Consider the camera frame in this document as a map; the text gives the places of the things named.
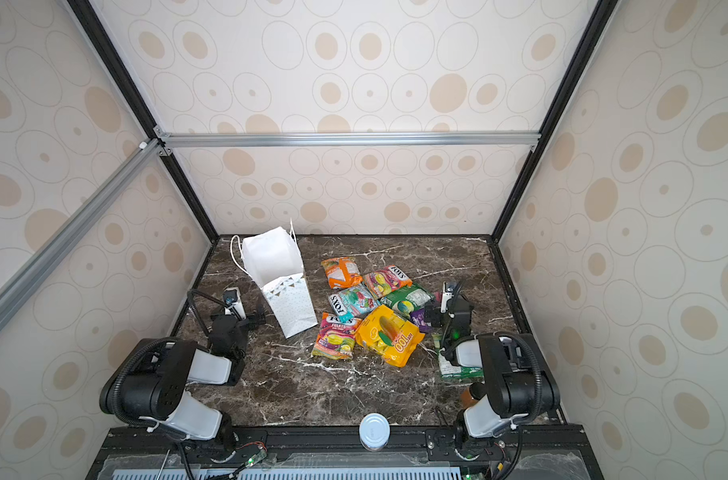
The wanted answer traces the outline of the yellow snack bag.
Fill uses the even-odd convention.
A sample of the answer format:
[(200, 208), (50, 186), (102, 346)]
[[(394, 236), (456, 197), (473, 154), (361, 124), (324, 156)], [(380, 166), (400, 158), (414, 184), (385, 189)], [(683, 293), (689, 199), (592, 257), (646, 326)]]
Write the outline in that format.
[(358, 345), (378, 353), (392, 366), (402, 368), (425, 335), (391, 308), (380, 305), (361, 322), (355, 333)]

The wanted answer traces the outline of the white paper bag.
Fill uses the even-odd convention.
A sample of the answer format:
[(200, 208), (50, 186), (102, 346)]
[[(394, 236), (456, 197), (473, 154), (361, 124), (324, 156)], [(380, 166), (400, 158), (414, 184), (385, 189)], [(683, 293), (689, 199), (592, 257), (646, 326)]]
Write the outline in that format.
[(318, 325), (293, 223), (242, 239), (229, 250), (235, 265), (259, 288), (286, 338)]

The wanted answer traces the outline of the pink fruit candy packet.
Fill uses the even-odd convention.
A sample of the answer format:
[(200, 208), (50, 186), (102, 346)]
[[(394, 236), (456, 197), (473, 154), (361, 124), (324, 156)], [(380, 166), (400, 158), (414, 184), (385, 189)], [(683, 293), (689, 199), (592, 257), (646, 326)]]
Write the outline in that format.
[(324, 313), (311, 355), (332, 360), (352, 359), (356, 345), (355, 335), (361, 322), (357, 317), (340, 319)]

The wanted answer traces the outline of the green packet near right arm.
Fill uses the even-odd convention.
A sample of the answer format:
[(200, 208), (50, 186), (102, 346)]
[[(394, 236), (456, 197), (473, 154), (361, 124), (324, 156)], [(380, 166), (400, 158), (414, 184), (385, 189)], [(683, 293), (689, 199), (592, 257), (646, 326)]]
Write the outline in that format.
[(484, 377), (480, 367), (455, 366), (445, 358), (441, 349), (438, 350), (438, 366), (440, 377), (445, 381), (476, 381)]

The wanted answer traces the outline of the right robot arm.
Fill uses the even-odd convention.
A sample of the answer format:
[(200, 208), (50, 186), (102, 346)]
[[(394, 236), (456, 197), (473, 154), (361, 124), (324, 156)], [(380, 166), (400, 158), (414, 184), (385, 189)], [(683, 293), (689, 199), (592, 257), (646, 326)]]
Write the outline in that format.
[(482, 381), (469, 388), (474, 403), (454, 424), (455, 449), (472, 439), (499, 438), (555, 411), (559, 387), (531, 334), (471, 332), (473, 305), (448, 290), (425, 306), (426, 320), (439, 335), (439, 355), (455, 368), (475, 368)]

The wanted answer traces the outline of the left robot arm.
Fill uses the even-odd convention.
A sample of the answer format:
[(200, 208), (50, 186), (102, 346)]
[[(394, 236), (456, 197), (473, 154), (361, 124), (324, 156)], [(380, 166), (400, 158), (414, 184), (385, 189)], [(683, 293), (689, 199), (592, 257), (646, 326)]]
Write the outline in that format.
[(225, 457), (238, 448), (231, 416), (195, 399), (192, 384), (236, 385), (246, 368), (249, 333), (267, 321), (265, 301), (248, 312), (238, 288), (221, 298), (198, 289), (187, 305), (207, 344), (179, 337), (146, 338), (130, 352), (99, 396), (103, 413), (150, 433), (199, 442)]

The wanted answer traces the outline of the purple snack packet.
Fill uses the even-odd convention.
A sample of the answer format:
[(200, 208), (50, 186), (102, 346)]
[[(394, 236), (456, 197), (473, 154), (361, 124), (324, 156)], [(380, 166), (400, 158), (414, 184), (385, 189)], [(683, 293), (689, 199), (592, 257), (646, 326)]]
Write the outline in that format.
[(434, 292), (421, 295), (415, 301), (410, 320), (422, 333), (431, 333), (442, 325), (442, 293)]

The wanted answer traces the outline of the green snack packet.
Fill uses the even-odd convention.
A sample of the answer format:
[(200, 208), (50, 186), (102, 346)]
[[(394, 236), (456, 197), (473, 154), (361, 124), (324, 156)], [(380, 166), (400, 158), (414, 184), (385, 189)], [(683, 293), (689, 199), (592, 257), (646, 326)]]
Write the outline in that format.
[(409, 320), (411, 314), (421, 310), (427, 303), (434, 300), (434, 295), (418, 284), (402, 287), (392, 291), (381, 299), (381, 303), (399, 316)]

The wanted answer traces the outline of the brown bottle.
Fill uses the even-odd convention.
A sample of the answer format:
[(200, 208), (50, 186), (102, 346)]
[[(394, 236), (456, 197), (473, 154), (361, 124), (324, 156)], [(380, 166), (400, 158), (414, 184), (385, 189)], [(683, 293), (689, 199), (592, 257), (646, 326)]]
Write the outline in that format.
[(464, 408), (470, 408), (477, 404), (484, 394), (479, 395), (475, 385), (468, 386), (461, 393), (461, 403)]

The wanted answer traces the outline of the pink Fox's candy packet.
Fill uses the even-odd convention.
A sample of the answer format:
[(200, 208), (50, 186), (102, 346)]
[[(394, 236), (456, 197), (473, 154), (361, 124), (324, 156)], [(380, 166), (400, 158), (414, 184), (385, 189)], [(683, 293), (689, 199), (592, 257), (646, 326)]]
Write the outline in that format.
[(389, 265), (383, 269), (365, 274), (363, 282), (368, 290), (377, 299), (413, 285), (408, 275), (396, 265)]

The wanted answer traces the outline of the teal Fox's candy packet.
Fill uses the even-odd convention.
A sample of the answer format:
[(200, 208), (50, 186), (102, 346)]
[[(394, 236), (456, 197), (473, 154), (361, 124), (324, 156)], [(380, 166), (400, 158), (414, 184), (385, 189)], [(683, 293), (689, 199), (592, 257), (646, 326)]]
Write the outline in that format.
[(328, 300), (334, 315), (343, 323), (364, 319), (380, 306), (377, 298), (362, 284), (333, 293)]

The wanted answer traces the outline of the orange snack packet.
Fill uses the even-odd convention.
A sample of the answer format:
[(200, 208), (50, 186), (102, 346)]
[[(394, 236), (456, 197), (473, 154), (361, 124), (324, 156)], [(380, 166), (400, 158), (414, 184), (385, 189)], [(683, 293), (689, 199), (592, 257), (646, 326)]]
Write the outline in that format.
[(325, 259), (321, 262), (329, 286), (335, 290), (344, 290), (363, 282), (358, 265), (351, 257)]

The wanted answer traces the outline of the white round cap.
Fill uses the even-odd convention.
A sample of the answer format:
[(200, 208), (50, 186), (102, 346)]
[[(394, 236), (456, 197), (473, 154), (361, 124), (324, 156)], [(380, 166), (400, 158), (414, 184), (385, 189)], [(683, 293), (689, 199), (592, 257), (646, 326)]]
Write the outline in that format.
[(359, 438), (369, 451), (384, 449), (390, 439), (391, 427), (385, 416), (379, 413), (367, 414), (359, 425)]

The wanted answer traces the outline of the horizontal aluminium bar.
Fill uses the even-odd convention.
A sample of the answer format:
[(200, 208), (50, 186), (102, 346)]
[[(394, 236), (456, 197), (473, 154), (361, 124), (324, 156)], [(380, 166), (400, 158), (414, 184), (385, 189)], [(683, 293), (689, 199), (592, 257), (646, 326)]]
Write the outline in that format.
[(537, 131), (335, 132), (335, 133), (169, 133), (160, 141), (170, 148), (285, 148), (381, 146), (536, 146)]

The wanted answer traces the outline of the diagonal aluminium bar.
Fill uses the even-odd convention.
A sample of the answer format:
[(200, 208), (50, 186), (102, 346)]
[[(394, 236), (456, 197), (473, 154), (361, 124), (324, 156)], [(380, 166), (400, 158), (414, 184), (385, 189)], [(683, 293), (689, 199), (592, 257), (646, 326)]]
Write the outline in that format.
[(161, 141), (158, 139), (142, 142), (133, 155), (5, 283), (0, 289), (0, 333), (149, 161), (160, 156), (160, 149)]

